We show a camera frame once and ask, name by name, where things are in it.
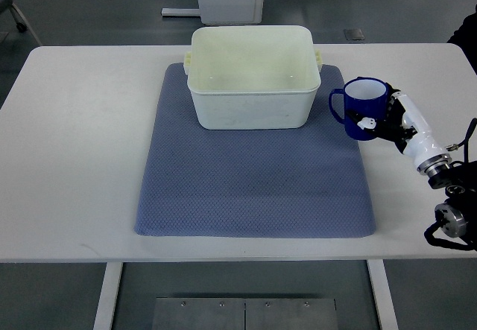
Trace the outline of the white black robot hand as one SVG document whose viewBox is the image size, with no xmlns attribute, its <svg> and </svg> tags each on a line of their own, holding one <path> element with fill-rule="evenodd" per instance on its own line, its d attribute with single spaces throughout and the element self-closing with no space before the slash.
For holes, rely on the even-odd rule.
<svg viewBox="0 0 477 330">
<path fill-rule="evenodd" d="M 385 117 L 377 121 L 371 119 L 370 127 L 364 130 L 375 139 L 394 143 L 401 154 L 412 159 L 414 168 L 422 175 L 431 178 L 449 169 L 449 152 L 435 141 L 431 127 L 415 103 L 404 92 L 386 84 L 389 93 Z"/>
</svg>

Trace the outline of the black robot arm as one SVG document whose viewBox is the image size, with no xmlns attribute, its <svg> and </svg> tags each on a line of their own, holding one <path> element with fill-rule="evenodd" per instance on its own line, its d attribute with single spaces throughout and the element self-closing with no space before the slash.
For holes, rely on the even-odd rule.
<svg viewBox="0 0 477 330">
<path fill-rule="evenodd" d="M 444 188 L 446 199 L 435 207 L 435 222 L 424 232 L 434 247 L 451 250 L 476 250 L 476 162 L 469 160 L 470 138 L 476 129 L 473 118 L 464 140 L 451 150 L 464 149 L 464 160 L 452 162 L 429 180 L 434 188 Z"/>
</svg>

